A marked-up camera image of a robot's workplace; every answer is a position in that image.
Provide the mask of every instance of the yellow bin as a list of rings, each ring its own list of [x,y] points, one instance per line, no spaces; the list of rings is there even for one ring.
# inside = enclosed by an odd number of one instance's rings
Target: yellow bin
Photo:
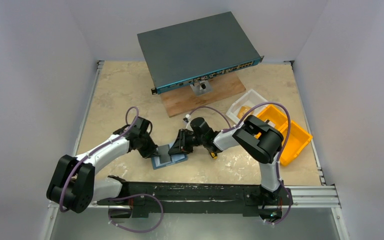
[[[288,118],[277,107],[270,104],[264,108],[257,117],[281,132],[283,139],[286,138]],[[290,164],[301,153],[304,147],[310,143],[312,138],[313,136],[311,136],[311,134],[292,120],[290,123],[289,140],[283,150],[282,156],[280,156],[280,164],[282,166]]]

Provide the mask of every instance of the purple cable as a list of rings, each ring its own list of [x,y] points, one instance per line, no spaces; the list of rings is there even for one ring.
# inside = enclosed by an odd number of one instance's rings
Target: purple cable
[[[260,103],[260,104],[257,104],[255,106],[253,106],[250,110],[248,110],[243,116],[242,118],[239,120],[239,122],[237,123],[236,126],[233,126],[231,128],[228,128],[228,129],[223,129],[222,132],[223,133],[226,133],[226,132],[229,132],[230,130],[233,130],[235,128],[237,128],[238,126],[241,125],[241,123],[245,120],[245,118],[252,112],[254,111],[256,108],[259,108],[261,106],[264,106],[264,105],[269,105],[269,104],[273,104],[273,105],[277,105],[279,106],[280,108],[283,109],[283,111],[285,112],[286,114],[286,117],[287,117],[287,133],[286,133],[286,137],[285,137],[285,141],[279,151],[279,154],[277,156],[277,161],[276,161],[276,176],[277,176],[277,180],[279,181],[280,185],[282,186],[282,188],[286,191],[287,195],[289,196],[289,206],[286,210],[286,213],[276,222],[273,222],[272,224],[278,224],[280,222],[282,222],[289,214],[290,210],[291,210],[291,207],[292,207],[292,194],[291,192],[285,187],[285,185],[283,184],[283,182],[281,181],[281,173],[280,173],[280,170],[279,170],[279,162],[281,161],[281,155],[282,153],[284,152],[284,149],[285,149],[285,146],[286,146],[286,143],[288,142],[288,139],[289,139],[289,135],[291,134],[291,116],[289,115],[289,112],[288,110],[286,109],[285,106],[283,106],[282,104],[280,103],[277,103],[277,102],[273,102],[273,101],[267,101],[267,102],[263,102],[263,103]]]
[[[146,196],[146,197],[150,197],[150,198],[153,198],[159,205],[159,208],[161,209],[161,217],[159,218],[158,222],[151,228],[149,229],[146,229],[146,230],[134,230],[134,229],[130,229],[130,228],[127,228],[125,226],[121,226],[119,225],[118,223],[115,223],[112,219],[111,219],[111,215],[110,215],[110,211],[108,211],[108,219],[109,219],[109,222],[118,227],[118,228],[121,228],[121,229],[124,229],[126,231],[129,231],[129,232],[132,232],[132,233],[137,233],[137,234],[144,234],[144,233],[149,233],[151,232],[152,230],[156,229],[160,223],[163,221],[163,217],[164,217],[164,211],[163,211],[163,205],[161,204],[160,200],[158,200],[156,197],[152,196],[152,195],[149,195],[149,194],[146,194],[146,193],[142,193],[142,194],[135,194],[135,195],[131,195],[131,196],[126,196],[126,197],[120,197],[120,198],[109,198],[108,200],[112,200],[112,201],[123,201],[123,200],[127,200],[127,199],[132,199],[132,198],[136,198],[136,197],[139,197],[139,196]]]
[[[213,110],[214,112],[220,114],[220,116],[222,116],[224,118],[224,120],[226,120],[226,123],[229,126],[229,128],[232,127],[231,124],[229,123],[229,120],[227,119],[227,117],[223,113],[221,113],[219,110],[217,110],[213,107],[210,107],[210,106],[199,106],[199,107],[195,108],[194,110],[190,111],[189,115],[192,115],[198,109],[211,109],[211,110]]]
[[[115,142],[117,140],[119,140],[120,138],[122,138],[128,131],[130,131],[130,129],[133,127],[133,125],[135,125],[135,122],[136,120],[138,119],[139,117],[139,109],[135,106],[131,106],[127,112],[126,112],[126,124],[129,124],[127,122],[127,115],[129,114],[130,110],[132,109],[135,109],[136,110],[136,116],[134,116],[134,119],[133,121],[131,122],[130,126],[128,126],[128,128],[122,132],[118,137],[114,138],[112,140],[112,142]],[[107,142],[104,142],[102,143],[101,145],[97,146],[95,149],[93,149],[91,152],[89,152],[88,155],[84,156],[75,166],[74,168],[71,170],[70,174],[68,175],[67,177],[67,180],[65,181],[64,183],[64,187],[62,187],[62,192],[61,192],[61,196],[59,197],[59,210],[62,212],[62,213],[65,213],[67,212],[69,209],[66,208],[64,209],[64,206],[63,206],[63,202],[64,202],[64,197],[66,195],[66,191],[67,191],[67,188],[69,186],[69,183],[70,183],[70,180],[72,179],[72,177],[74,176],[75,172],[77,171],[77,169],[80,167],[80,165],[82,165],[82,163],[84,161],[86,161],[87,159],[89,159],[93,154],[95,154],[96,152],[98,152],[99,150],[101,150],[102,148],[108,146],[109,144],[111,144],[110,141],[107,141]]]

